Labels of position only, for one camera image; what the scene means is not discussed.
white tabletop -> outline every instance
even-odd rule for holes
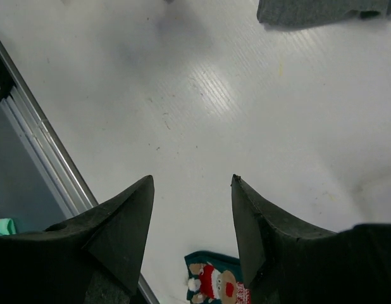
[[[95,197],[154,176],[142,273],[161,303],[185,301],[184,255],[237,256],[233,173],[327,229],[391,220],[368,199],[391,181],[391,20],[282,32],[257,5],[0,0],[0,39]]]

white table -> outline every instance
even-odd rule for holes
[[[161,303],[185,301],[184,255],[237,256],[233,173],[327,229],[391,221],[368,199],[391,183],[391,20],[282,32],[256,9],[0,0],[0,39],[96,199],[154,176],[142,273]]]

teal cloth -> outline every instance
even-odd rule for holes
[[[225,297],[221,298],[211,298],[206,297],[204,301],[194,301],[194,296],[202,293],[203,287],[197,291],[191,291],[190,289],[187,291],[187,300],[191,303],[205,303],[205,304],[250,304],[250,292],[248,289],[244,289],[243,286],[243,277],[242,270],[240,268],[240,261],[238,258],[233,258],[226,255],[221,255],[219,253],[213,253],[210,251],[197,251],[191,253],[184,257],[187,270],[189,273],[189,280],[191,279],[200,279],[200,275],[192,273],[191,269],[192,265],[212,265],[214,269],[216,269],[219,273],[224,273],[226,270],[231,272],[235,277],[237,283],[238,294],[234,294],[232,298],[228,299]]]
[[[0,218],[0,236],[16,234],[14,220],[11,218]]]

gray cloth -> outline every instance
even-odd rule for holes
[[[351,11],[391,14],[391,0],[259,0],[258,20],[285,27],[336,22]]]

metal frame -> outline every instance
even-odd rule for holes
[[[0,57],[15,82],[1,106],[67,218],[98,205],[59,137],[0,41]],[[149,304],[159,304],[142,275],[138,288]]]

